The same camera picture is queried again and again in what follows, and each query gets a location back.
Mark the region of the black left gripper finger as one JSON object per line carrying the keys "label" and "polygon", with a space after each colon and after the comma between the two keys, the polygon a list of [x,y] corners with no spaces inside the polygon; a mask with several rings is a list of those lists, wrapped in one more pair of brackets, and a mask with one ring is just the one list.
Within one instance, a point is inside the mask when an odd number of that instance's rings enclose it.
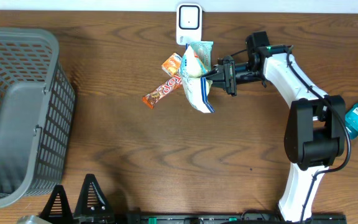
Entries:
{"label": "black left gripper finger", "polygon": [[78,201],[75,218],[114,218],[114,211],[94,174],[86,174]]}
{"label": "black left gripper finger", "polygon": [[49,200],[39,215],[43,220],[72,220],[67,195],[62,185],[56,185],[50,194]]}

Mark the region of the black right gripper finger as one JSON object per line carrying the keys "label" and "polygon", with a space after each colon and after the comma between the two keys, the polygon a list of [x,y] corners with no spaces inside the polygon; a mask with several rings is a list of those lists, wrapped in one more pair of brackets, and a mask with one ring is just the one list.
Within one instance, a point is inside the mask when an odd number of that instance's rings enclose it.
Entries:
{"label": "black right gripper finger", "polygon": [[212,81],[212,86],[216,88],[221,88],[223,90],[226,90],[228,88],[228,84],[226,83],[225,79],[212,79],[209,78],[209,81]]}
{"label": "black right gripper finger", "polygon": [[208,80],[225,80],[226,69],[224,65],[217,65],[209,72],[202,75],[203,78]]}

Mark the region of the cream snack bag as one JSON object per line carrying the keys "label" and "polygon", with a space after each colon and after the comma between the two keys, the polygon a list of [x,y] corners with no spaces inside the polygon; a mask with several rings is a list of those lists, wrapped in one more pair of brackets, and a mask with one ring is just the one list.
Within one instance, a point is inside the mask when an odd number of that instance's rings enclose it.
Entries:
{"label": "cream snack bag", "polygon": [[198,54],[192,46],[187,45],[179,69],[186,98],[194,109],[202,113],[214,113],[214,108],[208,101],[212,81],[203,77],[207,72],[208,69]]}

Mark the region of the small orange snack packet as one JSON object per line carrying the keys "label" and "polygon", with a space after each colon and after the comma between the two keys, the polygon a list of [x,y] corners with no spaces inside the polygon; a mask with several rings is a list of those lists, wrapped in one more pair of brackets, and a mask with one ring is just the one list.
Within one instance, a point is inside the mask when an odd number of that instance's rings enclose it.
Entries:
{"label": "small orange snack packet", "polygon": [[169,58],[164,61],[161,65],[161,68],[166,72],[170,77],[173,77],[179,71],[181,65],[182,57],[177,53],[173,53]]}

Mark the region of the red Top chocolate bar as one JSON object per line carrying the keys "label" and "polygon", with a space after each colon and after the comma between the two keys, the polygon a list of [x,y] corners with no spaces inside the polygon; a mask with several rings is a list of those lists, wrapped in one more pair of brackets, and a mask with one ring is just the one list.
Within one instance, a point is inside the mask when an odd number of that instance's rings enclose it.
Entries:
{"label": "red Top chocolate bar", "polygon": [[168,79],[165,83],[161,84],[154,91],[142,97],[142,101],[151,109],[160,101],[163,97],[171,93],[182,86],[182,80],[179,75],[174,75]]}

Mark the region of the light teal snack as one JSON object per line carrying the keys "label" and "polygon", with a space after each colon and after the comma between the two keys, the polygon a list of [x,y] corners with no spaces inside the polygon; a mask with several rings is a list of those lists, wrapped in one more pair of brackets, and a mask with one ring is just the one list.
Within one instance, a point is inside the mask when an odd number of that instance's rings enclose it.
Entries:
{"label": "light teal snack", "polygon": [[211,70],[211,53],[213,44],[213,41],[196,41],[190,44],[207,70]]}

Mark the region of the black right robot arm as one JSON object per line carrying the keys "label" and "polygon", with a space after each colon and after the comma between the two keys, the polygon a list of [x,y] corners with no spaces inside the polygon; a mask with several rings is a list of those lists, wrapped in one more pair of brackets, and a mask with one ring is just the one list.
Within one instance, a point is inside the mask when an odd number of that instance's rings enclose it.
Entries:
{"label": "black right robot arm", "polygon": [[324,174],[343,169],[351,154],[344,124],[345,102],[318,88],[302,71],[288,45],[272,45],[265,31],[246,38],[248,61],[236,63],[231,55],[201,76],[231,96],[237,86],[270,82],[290,111],[284,135],[290,172],[278,202],[283,222],[311,220],[311,207]]}

